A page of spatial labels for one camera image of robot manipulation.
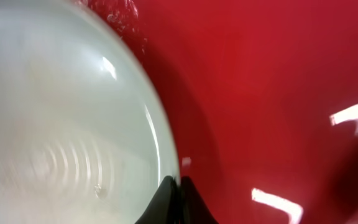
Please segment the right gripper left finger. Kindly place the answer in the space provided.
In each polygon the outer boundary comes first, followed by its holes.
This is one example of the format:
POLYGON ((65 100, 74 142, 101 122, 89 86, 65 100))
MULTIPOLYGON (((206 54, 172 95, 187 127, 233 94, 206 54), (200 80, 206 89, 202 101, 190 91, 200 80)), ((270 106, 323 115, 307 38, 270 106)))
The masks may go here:
POLYGON ((175 179, 172 176, 164 177, 144 213, 135 224, 174 224, 176 192, 175 179))

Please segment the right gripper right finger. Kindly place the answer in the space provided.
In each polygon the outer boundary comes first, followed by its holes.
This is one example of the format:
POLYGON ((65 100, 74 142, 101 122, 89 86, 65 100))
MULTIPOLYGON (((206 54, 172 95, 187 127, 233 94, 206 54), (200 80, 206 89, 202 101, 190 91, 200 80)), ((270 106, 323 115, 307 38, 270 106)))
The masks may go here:
POLYGON ((183 224, 218 224, 190 177, 181 178, 181 204, 183 224))

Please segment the light blue plate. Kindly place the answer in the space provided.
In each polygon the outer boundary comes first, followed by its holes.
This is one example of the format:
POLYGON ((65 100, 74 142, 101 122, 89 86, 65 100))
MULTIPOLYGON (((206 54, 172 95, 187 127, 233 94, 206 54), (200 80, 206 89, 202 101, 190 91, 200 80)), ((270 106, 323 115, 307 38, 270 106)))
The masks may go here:
POLYGON ((135 223, 179 175, 155 89, 105 22, 0 1, 0 223, 135 223))

